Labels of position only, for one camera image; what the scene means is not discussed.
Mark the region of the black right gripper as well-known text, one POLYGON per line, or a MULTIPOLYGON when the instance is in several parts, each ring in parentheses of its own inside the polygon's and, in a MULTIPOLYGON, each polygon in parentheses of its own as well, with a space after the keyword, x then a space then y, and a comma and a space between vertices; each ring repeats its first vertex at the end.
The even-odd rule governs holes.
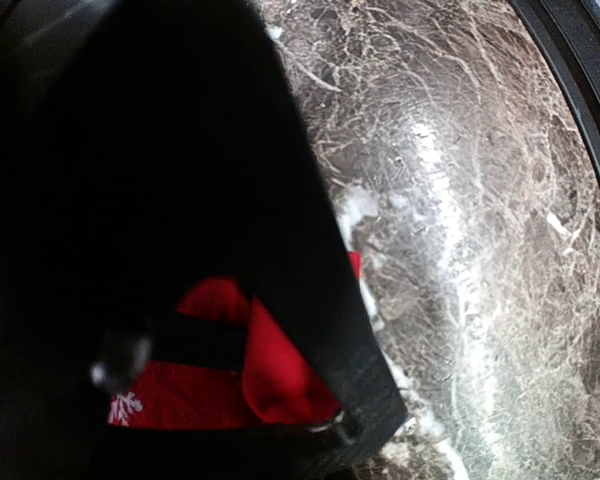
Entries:
POLYGON ((352 479, 406 416, 283 66, 248 1, 0 1, 0 479, 352 479), (260 299, 319 424, 109 424, 198 282, 260 299))

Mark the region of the red Santa Christmas sock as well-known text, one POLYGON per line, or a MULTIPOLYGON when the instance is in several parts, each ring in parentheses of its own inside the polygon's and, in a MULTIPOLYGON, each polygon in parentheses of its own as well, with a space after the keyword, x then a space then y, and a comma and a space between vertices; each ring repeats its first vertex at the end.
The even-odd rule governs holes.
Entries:
POLYGON ((184 327, 235 327, 196 347, 182 333, 158 350, 125 393, 112 397, 115 427, 209 430, 301 426, 331 420, 341 403, 263 302, 230 276, 195 284, 178 308, 184 327))

